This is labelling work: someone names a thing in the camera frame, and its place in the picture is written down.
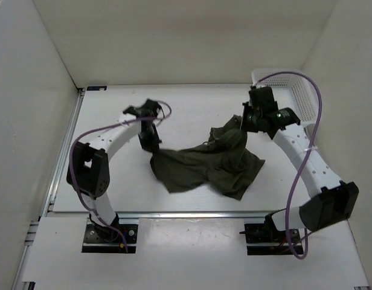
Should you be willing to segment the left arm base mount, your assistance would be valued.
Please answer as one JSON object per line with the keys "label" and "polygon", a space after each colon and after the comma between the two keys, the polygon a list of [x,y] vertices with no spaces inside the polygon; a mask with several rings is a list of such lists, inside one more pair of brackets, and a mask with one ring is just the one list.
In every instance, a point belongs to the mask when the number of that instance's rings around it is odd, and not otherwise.
{"label": "left arm base mount", "polygon": [[117,227],[123,238],[114,230],[98,225],[90,218],[83,235],[82,252],[93,254],[135,254],[138,238],[137,220],[119,220]]}

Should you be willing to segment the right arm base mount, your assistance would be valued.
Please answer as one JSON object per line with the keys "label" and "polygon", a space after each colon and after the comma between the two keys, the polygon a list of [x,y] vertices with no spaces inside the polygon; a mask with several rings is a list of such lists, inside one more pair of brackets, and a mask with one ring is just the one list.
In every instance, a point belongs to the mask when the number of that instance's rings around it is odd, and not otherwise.
{"label": "right arm base mount", "polygon": [[244,229],[239,232],[245,236],[247,255],[249,256],[283,256],[293,255],[283,230],[277,230],[272,215],[281,210],[268,213],[266,216],[253,216],[244,219]]}

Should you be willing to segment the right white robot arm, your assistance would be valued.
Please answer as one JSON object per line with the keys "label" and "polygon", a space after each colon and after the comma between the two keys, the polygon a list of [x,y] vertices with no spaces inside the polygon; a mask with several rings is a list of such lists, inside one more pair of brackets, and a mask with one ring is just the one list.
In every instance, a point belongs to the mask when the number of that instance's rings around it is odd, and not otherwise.
{"label": "right white robot arm", "polygon": [[291,108],[278,107],[272,88],[251,87],[243,104],[241,129],[264,132],[286,154],[306,186],[309,200],[299,207],[287,206],[265,217],[264,234],[276,242],[286,229],[316,232],[350,218],[359,189],[344,182],[323,160],[306,137],[304,127]]}

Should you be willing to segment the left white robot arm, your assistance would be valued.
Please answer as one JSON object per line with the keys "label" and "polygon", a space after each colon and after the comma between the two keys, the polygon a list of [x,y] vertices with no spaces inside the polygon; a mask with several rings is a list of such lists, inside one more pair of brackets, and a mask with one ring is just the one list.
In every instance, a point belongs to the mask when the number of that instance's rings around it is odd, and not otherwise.
{"label": "left white robot arm", "polygon": [[159,150],[161,140],[155,121],[166,118],[161,102],[148,98],[141,106],[127,107],[115,124],[91,129],[72,142],[67,183],[72,185],[98,234],[107,242],[117,239],[120,233],[119,217],[107,196],[111,180],[109,162],[134,137],[139,138],[143,150]]}

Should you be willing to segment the olive green shorts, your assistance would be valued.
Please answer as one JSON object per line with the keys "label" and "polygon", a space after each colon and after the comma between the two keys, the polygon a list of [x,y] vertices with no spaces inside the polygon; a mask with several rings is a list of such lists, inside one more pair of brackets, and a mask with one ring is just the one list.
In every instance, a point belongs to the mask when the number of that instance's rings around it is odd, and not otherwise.
{"label": "olive green shorts", "polygon": [[265,164],[246,148],[248,134],[241,123],[241,116],[233,115],[222,127],[212,127],[209,139],[196,147],[152,153],[156,179],[169,193],[208,184],[223,196],[241,200]]}

